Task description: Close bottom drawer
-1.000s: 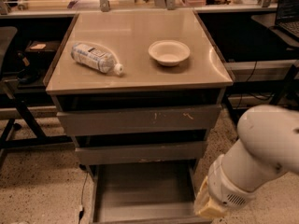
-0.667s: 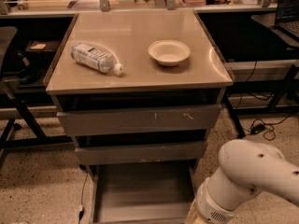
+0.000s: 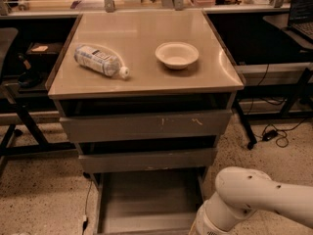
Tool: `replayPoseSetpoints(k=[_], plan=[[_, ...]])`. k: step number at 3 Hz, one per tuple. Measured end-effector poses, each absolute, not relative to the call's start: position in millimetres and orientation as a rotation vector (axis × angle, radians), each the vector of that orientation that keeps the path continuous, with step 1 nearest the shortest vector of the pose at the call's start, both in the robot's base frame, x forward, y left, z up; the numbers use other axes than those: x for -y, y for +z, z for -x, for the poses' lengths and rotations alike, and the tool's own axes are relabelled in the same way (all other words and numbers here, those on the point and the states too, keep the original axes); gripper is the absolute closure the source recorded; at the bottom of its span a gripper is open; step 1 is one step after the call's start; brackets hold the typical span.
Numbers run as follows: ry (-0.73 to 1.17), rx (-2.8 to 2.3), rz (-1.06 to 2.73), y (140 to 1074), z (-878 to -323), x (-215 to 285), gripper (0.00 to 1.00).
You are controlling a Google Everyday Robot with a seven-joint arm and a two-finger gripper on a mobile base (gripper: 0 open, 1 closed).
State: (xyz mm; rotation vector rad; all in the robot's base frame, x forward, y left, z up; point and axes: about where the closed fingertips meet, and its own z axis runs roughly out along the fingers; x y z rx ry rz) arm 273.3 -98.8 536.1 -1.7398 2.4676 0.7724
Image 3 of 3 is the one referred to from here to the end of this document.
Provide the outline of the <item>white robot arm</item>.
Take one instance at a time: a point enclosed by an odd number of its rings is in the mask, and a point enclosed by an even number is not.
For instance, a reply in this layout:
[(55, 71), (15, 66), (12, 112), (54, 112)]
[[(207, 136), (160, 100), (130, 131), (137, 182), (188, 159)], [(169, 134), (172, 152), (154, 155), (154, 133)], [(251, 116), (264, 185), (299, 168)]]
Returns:
[(269, 211), (313, 227), (313, 187), (277, 182), (263, 171), (220, 170), (215, 192), (203, 202), (188, 235), (229, 235), (256, 211)]

